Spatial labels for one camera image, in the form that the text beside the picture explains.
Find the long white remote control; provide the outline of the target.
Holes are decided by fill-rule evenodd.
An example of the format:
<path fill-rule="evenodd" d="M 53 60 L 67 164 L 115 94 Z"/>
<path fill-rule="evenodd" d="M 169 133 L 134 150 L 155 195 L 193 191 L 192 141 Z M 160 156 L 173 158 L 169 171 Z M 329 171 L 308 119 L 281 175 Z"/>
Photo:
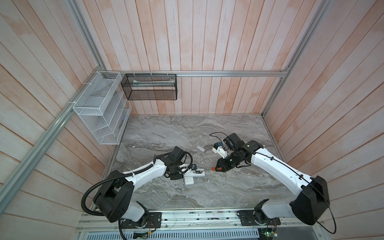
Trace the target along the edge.
<path fill-rule="evenodd" d="M 185 178 L 202 178 L 205 177 L 205 170 L 204 169 L 196 169 L 196 170 L 188 170 L 184 174 Z"/>

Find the white battery compartment cover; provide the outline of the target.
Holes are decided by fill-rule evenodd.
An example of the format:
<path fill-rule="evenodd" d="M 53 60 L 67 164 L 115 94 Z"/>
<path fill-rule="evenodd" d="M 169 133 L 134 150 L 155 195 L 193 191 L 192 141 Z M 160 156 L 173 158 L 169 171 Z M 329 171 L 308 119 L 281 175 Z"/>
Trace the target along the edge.
<path fill-rule="evenodd" d="M 205 149 L 203 147 L 201 147 L 201 146 L 197 146 L 197 149 L 199 149 L 201 152 L 205 151 Z"/>

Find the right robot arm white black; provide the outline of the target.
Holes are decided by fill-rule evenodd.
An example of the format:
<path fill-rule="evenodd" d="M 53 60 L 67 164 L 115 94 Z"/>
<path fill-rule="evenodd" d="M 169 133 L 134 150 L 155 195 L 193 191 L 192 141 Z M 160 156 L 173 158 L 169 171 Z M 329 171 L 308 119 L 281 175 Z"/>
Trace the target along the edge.
<path fill-rule="evenodd" d="M 253 211 L 254 222 L 258 225 L 267 225 L 276 218 L 295 217 L 312 226 L 330 207 L 325 179 L 320 176 L 313 178 L 292 168 L 254 140 L 245 143 L 233 133 L 222 142 L 215 143 L 213 152 L 220 155 L 213 171 L 227 172 L 241 168 L 242 163 L 255 165 L 280 181 L 293 194 L 293 198 L 287 200 L 264 199 L 259 202 Z"/>

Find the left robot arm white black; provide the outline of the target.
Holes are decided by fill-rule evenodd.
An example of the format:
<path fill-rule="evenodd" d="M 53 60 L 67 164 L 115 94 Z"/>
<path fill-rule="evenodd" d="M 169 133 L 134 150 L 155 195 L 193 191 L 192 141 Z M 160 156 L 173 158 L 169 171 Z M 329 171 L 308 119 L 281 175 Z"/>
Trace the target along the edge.
<path fill-rule="evenodd" d="M 154 156 L 154 159 L 133 171 L 120 173 L 113 171 L 107 179 L 97 183 L 89 192 L 98 189 L 94 204 L 100 212 L 95 216 L 104 216 L 113 223 L 120 219 L 139 222 L 146 214 L 146 209 L 139 203 L 132 202 L 135 190 L 159 177 L 180 180 L 193 168 L 193 157 L 189 152 L 175 147 L 170 153 Z"/>

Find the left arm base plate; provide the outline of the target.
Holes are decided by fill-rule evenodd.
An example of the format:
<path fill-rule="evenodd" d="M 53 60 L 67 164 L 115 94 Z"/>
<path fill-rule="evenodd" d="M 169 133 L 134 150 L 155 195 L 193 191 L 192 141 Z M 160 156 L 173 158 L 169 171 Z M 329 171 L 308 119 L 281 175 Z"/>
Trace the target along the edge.
<path fill-rule="evenodd" d="M 132 220 L 121 221 L 121 227 L 125 229 L 133 230 L 144 230 L 144 229 L 159 229 L 162 222 L 162 213 L 161 212 L 149 212 L 145 213 L 144 216 L 138 221 L 133 222 Z"/>

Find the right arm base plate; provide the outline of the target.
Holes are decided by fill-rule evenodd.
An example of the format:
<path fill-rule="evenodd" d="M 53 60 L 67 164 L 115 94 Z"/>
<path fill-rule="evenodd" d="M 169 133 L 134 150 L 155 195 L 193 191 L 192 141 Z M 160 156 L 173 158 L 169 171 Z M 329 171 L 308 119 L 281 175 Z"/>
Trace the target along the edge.
<path fill-rule="evenodd" d="M 280 218 L 269 219 L 264 213 L 255 210 L 237 211 L 242 226 L 266 226 L 268 223 L 273 226 L 281 225 Z"/>

